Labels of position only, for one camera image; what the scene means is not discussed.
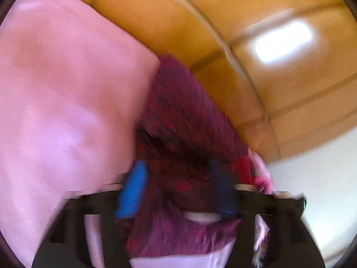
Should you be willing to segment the wooden panelled wardrobe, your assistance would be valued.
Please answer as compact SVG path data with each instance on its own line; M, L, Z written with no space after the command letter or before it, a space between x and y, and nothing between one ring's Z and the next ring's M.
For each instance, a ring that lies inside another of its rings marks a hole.
M267 161L356 126L351 0L82 0L185 64Z

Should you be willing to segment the pink bed cover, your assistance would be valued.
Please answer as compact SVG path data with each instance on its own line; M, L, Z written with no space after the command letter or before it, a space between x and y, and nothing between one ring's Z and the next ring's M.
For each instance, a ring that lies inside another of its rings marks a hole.
M118 187L140 161L136 128L160 58L81 0L13 4L1 25L2 267L33 267L68 199ZM184 216L222 220L217 210ZM234 243L204 255L127 254L130 267L223 267Z

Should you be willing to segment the red floral knit sweater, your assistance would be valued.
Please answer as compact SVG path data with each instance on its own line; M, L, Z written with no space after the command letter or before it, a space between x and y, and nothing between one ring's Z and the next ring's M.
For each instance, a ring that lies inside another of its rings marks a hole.
M235 240L236 219L200 224L184 216L186 211L216 211L211 159L239 182L252 183L265 194L273 191L262 158L171 56L160 58L136 128L136 155L146 163L148 183L134 218L118 224L131 258L204 255Z

